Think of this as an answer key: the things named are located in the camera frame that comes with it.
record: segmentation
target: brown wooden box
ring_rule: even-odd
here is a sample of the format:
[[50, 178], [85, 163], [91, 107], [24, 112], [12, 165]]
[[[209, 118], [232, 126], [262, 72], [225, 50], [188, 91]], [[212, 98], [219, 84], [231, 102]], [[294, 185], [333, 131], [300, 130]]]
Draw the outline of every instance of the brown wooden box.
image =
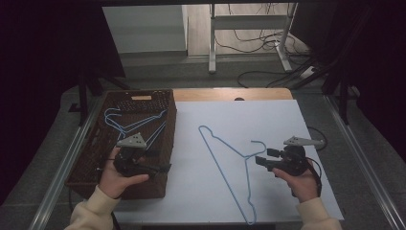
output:
[[[125, 137], [140, 132], [147, 139], [164, 121], [166, 126], [153, 142], [150, 150], [158, 152], [156, 156], [147, 157], [146, 164], [165, 165], [170, 161], [173, 148], [173, 136], [176, 122], [176, 105], [171, 89], [165, 90], [120, 90], [107, 91], [97, 120], [89, 128], [84, 144], [79, 151], [79, 157], [73, 165], [65, 185], [84, 198], [93, 194], [99, 183], [101, 173], [97, 168], [103, 168], [105, 160], [117, 144], [120, 132], [109, 126], [104, 118], [108, 108], [119, 108], [120, 111], [108, 110], [110, 113], [120, 113], [121, 116], [111, 117], [119, 125], [126, 127], [150, 116], [159, 115], [163, 110], [168, 111], [159, 119], [140, 126]], [[128, 187], [122, 194], [122, 199], [147, 199], [165, 196], [168, 175], [158, 173], [150, 180]]]

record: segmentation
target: metal rail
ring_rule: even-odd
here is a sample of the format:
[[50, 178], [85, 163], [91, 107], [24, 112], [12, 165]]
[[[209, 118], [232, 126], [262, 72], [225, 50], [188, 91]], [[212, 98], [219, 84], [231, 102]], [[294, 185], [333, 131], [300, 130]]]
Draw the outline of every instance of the metal rail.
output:
[[36, 211], [36, 214], [29, 228], [30, 230], [44, 229], [46, 224], [48, 223], [48, 220], [56, 205], [56, 201], [59, 198], [60, 192], [62, 191], [64, 180], [78, 156], [79, 148], [84, 141], [87, 130], [95, 120], [96, 116], [92, 115], [95, 114], [97, 108], [101, 105], [101, 102], [100, 100], [95, 99], [91, 101], [90, 104], [90, 115], [88, 116], [84, 124], [78, 128], [71, 146], [67, 150], [65, 157], [60, 163], [59, 168], [56, 171], [56, 175], [54, 176], [54, 179], [52, 180], [51, 185], [47, 190], [47, 193], [45, 194], [41, 204]]
[[355, 160], [360, 167], [362, 173], [365, 175], [367, 182], [369, 183], [373, 194], [376, 197], [379, 205], [382, 208], [383, 213], [385, 214], [388, 222], [391, 224], [393, 229], [401, 230], [406, 229], [406, 226], [399, 215], [397, 208], [392, 201], [388, 191], [385, 189], [384, 185], [380, 182], [378, 176], [372, 168], [370, 161], [368, 160], [367, 155], [362, 150], [358, 141], [356, 140], [354, 134], [351, 131], [350, 126], [347, 126], [341, 119], [338, 113], [338, 105], [334, 100], [333, 96], [325, 96], [329, 110], [334, 117], [335, 122], [343, 133], [344, 138], [346, 139], [350, 150], [355, 156]]

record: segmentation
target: black cable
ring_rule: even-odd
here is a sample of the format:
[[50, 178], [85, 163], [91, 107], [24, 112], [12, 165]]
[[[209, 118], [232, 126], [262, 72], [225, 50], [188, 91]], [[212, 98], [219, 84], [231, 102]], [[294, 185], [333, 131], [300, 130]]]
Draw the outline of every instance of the black cable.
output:
[[114, 224], [114, 227], [116, 228], [116, 230], [122, 230], [122, 228], [120, 227], [119, 222], [116, 219], [116, 215], [114, 215], [113, 212], [111, 212], [111, 218], [113, 218], [113, 224]]
[[317, 163], [317, 161], [313, 160], [312, 158], [307, 157], [307, 160], [311, 160], [312, 162], [316, 163], [317, 167], [319, 168], [319, 178], [322, 178], [322, 167], [320, 166], [319, 163]]
[[[232, 15], [233, 12], [231, 11], [230, 4], [228, 5], [228, 7], [229, 7], [229, 14]], [[263, 7], [263, 5], [261, 4], [259, 10], [256, 12], [256, 15], [257, 15], [258, 12], [260, 11], [260, 9], [262, 9], [262, 7]], [[268, 6], [268, 9], [266, 10], [266, 14], [269, 13], [270, 8], [271, 8], [271, 6], [269, 5], [269, 6]], [[238, 37], [236, 30], [233, 30], [233, 31], [234, 31], [234, 34], [236, 35], [237, 40], [239, 40], [239, 41], [254, 41], [254, 40], [262, 40], [264, 37], [265, 37], [265, 39], [267, 38], [267, 36], [262, 36], [262, 31], [263, 31], [263, 30], [260, 30], [260, 33], [259, 33], [259, 37], [258, 37], [258, 38], [251, 38], [251, 39], [241, 39], [241, 38]]]
[[272, 85], [272, 87], [279, 86], [279, 85], [285, 85], [288, 82], [295, 80], [297, 77], [299, 77], [301, 75], [301, 73], [304, 71], [304, 69], [306, 67], [308, 68], [308, 66], [310, 66], [314, 61], [315, 60], [313, 58], [308, 59], [303, 65], [299, 66], [298, 68], [296, 68], [294, 71], [292, 71], [291, 73], [289, 73], [287, 76], [283, 77], [282, 79], [274, 80], [274, 81], [269, 82], [266, 85], [266, 88], [270, 87], [272, 84], [274, 84], [274, 83], [276, 83], [278, 81], [283, 81], [283, 80], [285, 80], [285, 79], [287, 79], [289, 77], [291, 77], [291, 79], [289, 79], [289, 80], [287, 80], [287, 81], [285, 81], [283, 83], [277, 84], [277, 85]]
[[[271, 10], [271, 4], [269, 4], [268, 3], [268, 9], [266, 9], [266, 15], [268, 15], [269, 14], [269, 11]], [[259, 32], [259, 40], [261, 40], [262, 42], [264, 42], [269, 36], [267, 36], [267, 37], [265, 37], [265, 39], [264, 40], [262, 40], [261, 39], [261, 36], [262, 36], [262, 32], [263, 32], [263, 34], [265, 35], [265, 32], [264, 32], [264, 30], [260, 30], [260, 32]]]
[[261, 41], [263, 41], [263, 40], [266, 40], [268, 37], [271, 37], [271, 36], [274, 36], [274, 35], [279, 35], [280, 33], [281, 33], [281, 32], [277, 32], [277, 33], [274, 33], [274, 34], [259, 36], [259, 37], [257, 37], [257, 38], [250, 38], [250, 39], [241, 39], [241, 38], [238, 38], [238, 36], [237, 36], [237, 39], [238, 39], [239, 41], [255, 41], [255, 40], [261, 40]]
[[214, 40], [215, 40], [215, 43], [217, 43], [217, 45], [220, 46], [220, 47], [229, 48], [229, 49], [232, 49], [232, 50], [235, 50], [235, 51], [239, 51], [239, 52], [242, 52], [242, 53], [246, 53], [246, 54], [254, 53], [255, 51], [258, 51], [258, 50], [260, 50], [261, 48], [263, 48], [263, 46], [264, 46], [265, 44], [277, 41], [277, 40], [265, 41], [258, 49], [255, 49], [255, 50], [252, 50], [252, 51], [241, 51], [241, 50], [239, 50], [239, 49], [237, 49], [237, 48], [234, 48], [234, 47], [231, 47], [231, 46], [221, 45], [220, 43], [218, 43], [217, 38], [216, 38], [215, 36], [214, 36]]
[[259, 13], [260, 9], [262, 9], [262, 8], [263, 8], [263, 3], [260, 4], [260, 8], [257, 10], [257, 12], [255, 13], [255, 15], [257, 15], [257, 14]]
[[325, 134], [324, 134], [321, 130], [317, 129], [316, 127], [308, 126], [307, 128], [308, 128], [308, 129], [313, 129], [313, 130], [317, 131], [318, 133], [320, 133], [320, 134], [323, 136], [323, 139], [324, 139], [324, 143], [325, 143], [325, 144], [324, 144], [322, 147], [318, 148], [318, 149], [316, 148], [316, 150], [317, 150], [317, 151], [324, 150], [324, 149], [327, 147], [327, 145], [328, 145], [328, 139], [327, 139], [327, 137], [325, 136]]
[[247, 75], [247, 74], [270, 74], [270, 75], [284, 75], [285, 73], [277, 73], [277, 72], [269, 72], [269, 71], [248, 71], [248, 72], [244, 72], [240, 75], [238, 75], [237, 77], [237, 83], [244, 87], [244, 88], [248, 88], [248, 86], [246, 86], [245, 84], [241, 83], [240, 79], [242, 78], [242, 76]]
[[71, 210], [71, 213], [74, 212], [74, 206], [72, 205], [72, 189], [69, 188], [68, 190], [68, 203], [69, 203], [69, 209]]
[[320, 167], [319, 163], [317, 163], [315, 160], [313, 160], [309, 157], [307, 157], [306, 159], [311, 160], [312, 162], [316, 163], [316, 165], [319, 167], [320, 174], [317, 174], [317, 172], [314, 170], [314, 167], [308, 161], [305, 161], [305, 163], [307, 164], [307, 168], [311, 171], [314, 179], [316, 180], [317, 195], [318, 195], [318, 197], [320, 197], [320, 195], [322, 194], [322, 186], [323, 186], [322, 185], [322, 168]]
[[287, 58], [289, 59], [289, 61], [290, 62], [292, 62], [292, 63], [294, 63], [294, 64], [296, 64], [296, 65], [299, 65], [299, 66], [301, 66], [301, 65], [305, 65], [306, 64], [306, 62], [307, 62], [307, 60], [305, 61], [305, 62], [303, 62], [303, 63], [299, 63], [299, 62], [297, 62], [296, 60], [293, 60], [292, 59], [292, 57], [309, 57], [309, 56], [302, 56], [302, 55], [291, 55], [290, 53], [288, 53], [287, 52]]
[[299, 51], [296, 49], [296, 46], [295, 46], [295, 44], [296, 44], [296, 38], [295, 38], [294, 36], [288, 35], [287, 37], [290, 38], [290, 39], [293, 39], [292, 47], [293, 47], [293, 50], [294, 50], [297, 54], [303, 55], [303, 56], [310, 56], [309, 54], [301, 53], [301, 52], [299, 52]]

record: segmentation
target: black curtain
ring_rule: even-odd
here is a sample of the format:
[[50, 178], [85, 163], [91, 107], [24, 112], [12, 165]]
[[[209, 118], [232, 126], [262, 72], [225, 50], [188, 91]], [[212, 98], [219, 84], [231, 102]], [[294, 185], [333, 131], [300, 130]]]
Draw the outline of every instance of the black curtain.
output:
[[3, 1], [0, 23], [3, 202], [52, 125], [60, 96], [78, 84], [79, 71], [124, 77], [124, 70], [101, 7]]
[[406, 161], [406, 3], [379, 1], [349, 61], [365, 116]]

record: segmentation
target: cable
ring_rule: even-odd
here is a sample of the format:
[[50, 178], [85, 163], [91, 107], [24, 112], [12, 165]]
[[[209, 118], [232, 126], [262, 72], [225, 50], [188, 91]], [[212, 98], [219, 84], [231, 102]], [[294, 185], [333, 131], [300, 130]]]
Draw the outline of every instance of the cable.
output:
[[[309, 54], [301, 53], [301, 52], [299, 52], [299, 51], [296, 49], [296, 46], [295, 46], [295, 44], [296, 44], [296, 38], [295, 38], [294, 36], [288, 35], [287, 37], [290, 38], [290, 39], [293, 39], [292, 47], [293, 47], [293, 50], [296, 52], [296, 54], [299, 54], [299, 55], [301, 55], [301, 56], [308, 56], [308, 57], [310, 56]], [[294, 53], [290, 53], [287, 49], [285, 49], [285, 51], [286, 51], [288, 54], [294, 54]]]
[[214, 35], [214, 40], [215, 40], [215, 43], [217, 43], [217, 45], [220, 46], [220, 47], [229, 48], [229, 49], [232, 49], [232, 50], [235, 50], [235, 51], [239, 51], [239, 52], [242, 52], [242, 53], [245, 53], [245, 54], [254, 53], [255, 51], [258, 51], [258, 50], [260, 50], [261, 48], [263, 48], [263, 46], [265, 46], [266, 44], [277, 41], [277, 40], [265, 41], [265, 42], [263, 42], [263, 44], [262, 44], [258, 49], [255, 49], [255, 50], [252, 50], [252, 51], [242, 51], [242, 50], [239, 50], [239, 49], [234, 48], [234, 47], [231, 47], [231, 46], [226, 46], [226, 45], [220, 44], [220, 43], [217, 41], [217, 37], [215, 37], [215, 35]]
[[313, 130], [317, 131], [318, 133], [320, 133], [320, 134], [323, 136], [323, 139], [324, 139], [324, 143], [325, 143], [325, 144], [324, 144], [322, 147], [318, 148], [318, 149], [316, 148], [316, 150], [317, 150], [317, 151], [324, 150], [324, 149], [327, 147], [327, 145], [328, 145], [328, 139], [327, 139], [327, 137], [325, 136], [325, 134], [324, 134], [321, 130], [319, 130], [319, 129], [313, 127], [313, 126], [308, 126], [307, 128], [308, 128], [308, 129], [313, 129]]
[[244, 88], [248, 88], [248, 86], [246, 86], [245, 84], [241, 83], [240, 79], [242, 78], [242, 76], [247, 75], [247, 74], [274, 74], [274, 75], [285, 75], [286, 73], [276, 73], [276, 72], [269, 72], [269, 71], [248, 71], [248, 72], [244, 72], [240, 75], [238, 75], [237, 77], [237, 83], [244, 87]]
[[68, 203], [69, 203], [69, 209], [71, 210], [71, 213], [74, 212], [74, 206], [72, 205], [72, 189], [69, 187], [68, 190]]
[[296, 65], [304, 65], [305, 64], [305, 62], [303, 62], [303, 63], [296, 62], [295, 60], [292, 59], [292, 57], [295, 57], [295, 56], [287, 55], [287, 58], [289, 58], [290, 62], [292, 62], [292, 63], [294, 63]]
[[322, 172], [322, 167], [320, 166], [320, 164], [317, 163], [317, 161], [313, 160], [312, 158], [307, 157], [306, 159], [307, 159], [307, 160], [311, 160], [312, 162], [316, 163], [317, 167], [319, 168], [319, 178], [321, 179], [323, 172]]
[[[231, 6], [230, 6], [230, 4], [228, 4], [228, 8], [229, 8], [229, 14], [232, 15], [233, 12], [231, 11]], [[257, 15], [258, 12], [260, 11], [260, 9], [262, 9], [262, 8], [263, 8], [263, 5], [261, 4], [259, 10], [255, 13], [255, 15]], [[268, 9], [266, 10], [266, 14], [269, 13], [269, 9], [270, 9], [270, 6], [268, 6]], [[233, 31], [234, 31], [234, 34], [236, 35], [236, 38], [237, 38], [239, 41], [253, 41], [253, 40], [261, 40], [261, 35], [262, 35], [262, 31], [263, 31], [263, 30], [260, 30], [260, 33], [259, 33], [259, 37], [258, 37], [258, 38], [251, 38], [251, 39], [240, 39], [240, 38], [238, 37], [238, 35], [237, 35], [236, 30], [233, 30]]]
[[122, 230], [122, 228], [120, 227], [119, 222], [116, 219], [116, 215], [114, 215], [113, 212], [111, 212], [111, 218], [113, 218], [113, 224], [114, 224], [114, 227], [116, 228], [116, 230]]
[[317, 196], [320, 197], [320, 195], [322, 194], [322, 168], [320, 167], [319, 163], [317, 163], [315, 160], [311, 159], [311, 158], [306, 158], [308, 160], [311, 160], [312, 162], [315, 162], [317, 164], [317, 166], [319, 167], [320, 170], [320, 174], [317, 174], [317, 172], [314, 170], [314, 167], [308, 162], [305, 161], [305, 163], [307, 164], [307, 168], [311, 171], [311, 173], [313, 174], [314, 179], [316, 180], [316, 186], [317, 186]]
[[266, 88], [270, 87], [272, 84], [274, 84], [274, 83], [276, 83], [278, 81], [283, 81], [283, 80], [285, 80], [285, 79], [287, 79], [289, 77], [292, 77], [292, 76], [293, 77], [291, 79], [289, 79], [289, 80], [287, 80], [287, 81], [285, 81], [283, 83], [277, 84], [277, 85], [272, 85], [272, 87], [276, 87], [276, 86], [280, 86], [280, 85], [286, 85], [288, 82], [295, 80], [297, 77], [299, 77], [301, 75], [301, 73], [305, 70], [305, 68], [306, 67], [308, 68], [308, 66], [310, 66], [314, 61], [315, 60], [313, 58], [308, 59], [303, 65], [299, 66], [297, 69], [295, 69], [293, 72], [289, 73], [287, 76], [285, 76], [285, 77], [283, 77], [283, 78], [281, 78], [279, 80], [273, 80], [273, 81], [269, 82], [266, 85]]

